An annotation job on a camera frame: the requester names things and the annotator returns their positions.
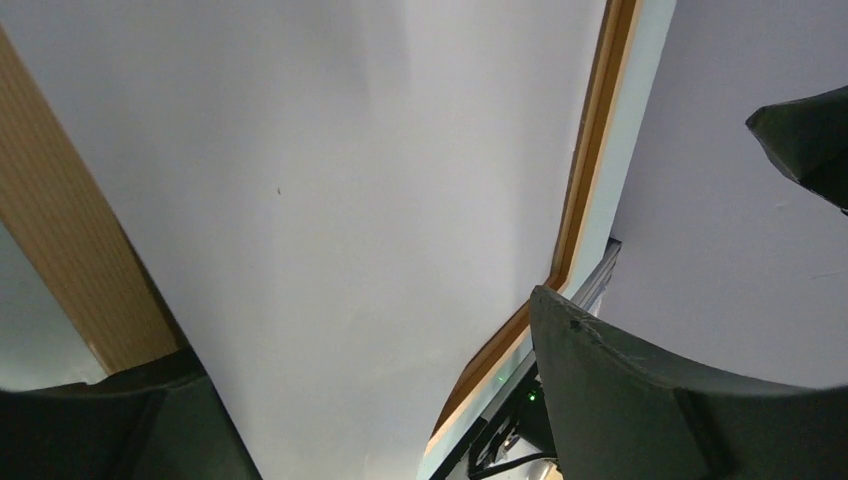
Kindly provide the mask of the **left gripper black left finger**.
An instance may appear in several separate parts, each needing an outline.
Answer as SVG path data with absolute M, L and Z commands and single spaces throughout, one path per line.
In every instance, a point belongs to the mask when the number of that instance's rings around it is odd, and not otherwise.
M 190 349 L 88 385 L 1 393 L 4 479 L 258 479 Z

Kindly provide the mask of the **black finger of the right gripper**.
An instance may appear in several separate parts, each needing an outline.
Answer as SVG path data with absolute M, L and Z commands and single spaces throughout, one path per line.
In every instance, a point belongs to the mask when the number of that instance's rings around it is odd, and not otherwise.
M 787 179 L 847 212 L 847 88 L 758 108 L 745 125 Z

